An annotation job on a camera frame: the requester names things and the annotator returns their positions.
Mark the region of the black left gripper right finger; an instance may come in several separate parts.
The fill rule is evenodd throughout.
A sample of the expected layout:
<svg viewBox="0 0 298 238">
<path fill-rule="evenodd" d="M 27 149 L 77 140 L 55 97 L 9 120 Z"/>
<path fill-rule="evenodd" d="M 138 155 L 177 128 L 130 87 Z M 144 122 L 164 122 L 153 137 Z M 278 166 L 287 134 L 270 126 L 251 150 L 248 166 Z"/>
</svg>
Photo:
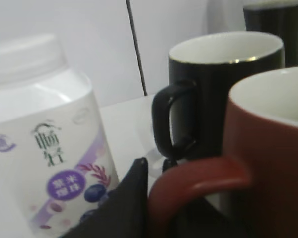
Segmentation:
<svg viewBox="0 0 298 238">
<path fill-rule="evenodd" d="M 215 209 L 205 198 L 186 204 L 178 213 L 180 238 L 252 238 L 243 225 Z"/>
</svg>

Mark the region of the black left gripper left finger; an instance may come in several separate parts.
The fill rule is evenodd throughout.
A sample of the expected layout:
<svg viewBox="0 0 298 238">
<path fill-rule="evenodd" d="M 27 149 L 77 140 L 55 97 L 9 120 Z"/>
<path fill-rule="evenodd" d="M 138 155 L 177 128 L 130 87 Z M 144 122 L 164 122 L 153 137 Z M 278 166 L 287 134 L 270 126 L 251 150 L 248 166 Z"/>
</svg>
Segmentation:
<svg viewBox="0 0 298 238">
<path fill-rule="evenodd" d="M 133 161 L 113 194 L 64 238 L 144 238 L 147 221 L 148 163 Z"/>
</svg>

